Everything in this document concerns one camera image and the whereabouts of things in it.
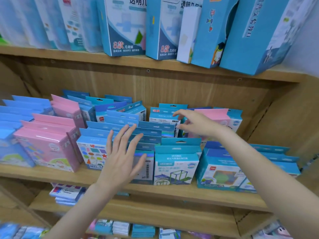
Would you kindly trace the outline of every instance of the pink box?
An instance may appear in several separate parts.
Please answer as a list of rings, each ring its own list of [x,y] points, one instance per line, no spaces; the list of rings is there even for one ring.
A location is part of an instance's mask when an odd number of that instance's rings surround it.
[[[80,163],[83,162],[83,157],[80,152],[80,149],[77,145],[77,140],[80,137],[80,130],[75,126],[74,120],[65,117],[54,117],[42,114],[32,114],[34,120],[32,122],[40,124],[48,124],[51,126],[57,126],[65,129],[66,134],[69,136],[75,154]]]
[[[202,113],[203,115],[207,116],[209,119],[227,126],[231,121],[230,117],[227,115],[228,109],[195,109],[196,112]],[[188,134],[189,138],[201,138],[201,146],[205,146],[207,141],[212,141],[213,138],[208,136],[199,136],[195,133],[190,132]]]
[[[72,118],[77,128],[86,128],[79,104],[60,96],[52,96],[51,105],[59,117]]]
[[[36,164],[69,172],[78,170],[80,163],[64,128],[21,122],[23,127],[14,136]]]

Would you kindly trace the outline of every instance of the left hand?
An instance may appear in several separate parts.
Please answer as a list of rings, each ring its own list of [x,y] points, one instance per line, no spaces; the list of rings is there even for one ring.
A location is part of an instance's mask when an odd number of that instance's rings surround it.
[[[128,140],[135,128],[136,124],[134,124],[130,128],[128,125],[124,126],[115,137],[113,147],[113,130],[111,130],[109,136],[107,137],[107,159],[102,172],[96,182],[102,192],[111,192],[115,194],[124,185],[129,183],[143,167],[146,159],[146,154],[143,154],[135,167],[132,168],[136,145],[142,138],[143,133],[140,133],[133,138],[126,151]]]

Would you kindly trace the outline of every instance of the cartoon character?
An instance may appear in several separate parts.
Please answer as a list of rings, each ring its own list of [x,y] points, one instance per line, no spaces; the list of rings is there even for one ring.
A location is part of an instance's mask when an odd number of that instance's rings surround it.
[[[225,47],[225,43],[221,42],[216,46],[216,49],[214,51],[214,55],[213,55],[213,59],[212,59],[212,65],[215,64],[219,64],[220,63],[220,59],[221,59],[221,55],[223,54],[224,51],[224,47]]]
[[[209,30],[208,30],[209,32],[211,32],[211,31],[213,30],[213,27],[212,27],[212,24],[213,24],[213,15],[215,15],[215,10],[212,9],[212,10],[211,10],[211,13],[210,13],[211,18],[210,18],[210,19],[209,19],[209,18],[206,19],[206,23],[207,23],[207,24],[208,24],[208,23],[210,24],[210,25],[209,25]]]

